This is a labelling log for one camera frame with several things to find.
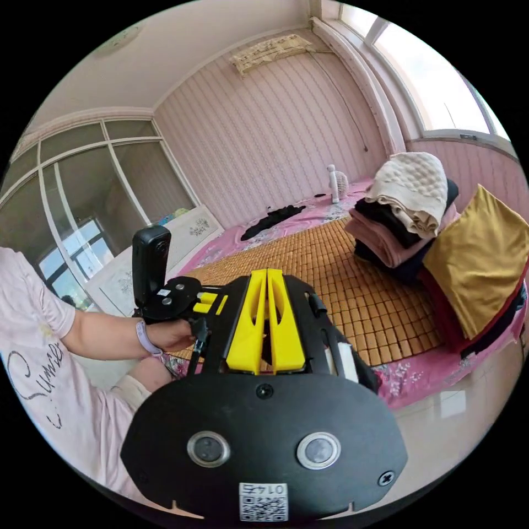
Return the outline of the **person's left hand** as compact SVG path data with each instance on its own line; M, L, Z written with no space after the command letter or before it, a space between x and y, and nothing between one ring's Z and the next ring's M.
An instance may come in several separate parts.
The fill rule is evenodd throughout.
M191 325L186 320L152 324L148 334L152 344L167 353L184 350L195 343Z

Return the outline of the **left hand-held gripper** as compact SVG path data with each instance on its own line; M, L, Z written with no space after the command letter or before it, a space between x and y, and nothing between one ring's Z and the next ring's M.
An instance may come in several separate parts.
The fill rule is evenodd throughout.
M195 336L190 359L176 357L164 363L173 375L193 375L206 356L214 318L222 312L226 299L224 285L202 285L196 278L176 277L137 301L133 316L142 318L147 325L188 321Z

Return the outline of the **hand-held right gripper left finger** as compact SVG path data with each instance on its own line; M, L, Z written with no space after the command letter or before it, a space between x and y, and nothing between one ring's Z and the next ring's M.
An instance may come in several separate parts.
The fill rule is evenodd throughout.
M232 371L260 373L267 316L267 270L253 271L226 358Z

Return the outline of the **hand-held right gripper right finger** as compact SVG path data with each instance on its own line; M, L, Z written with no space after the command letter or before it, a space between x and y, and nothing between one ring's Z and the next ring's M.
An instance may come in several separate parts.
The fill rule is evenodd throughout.
M296 372L305 367L305 354L280 269L267 270L267 302L271 366L274 372Z

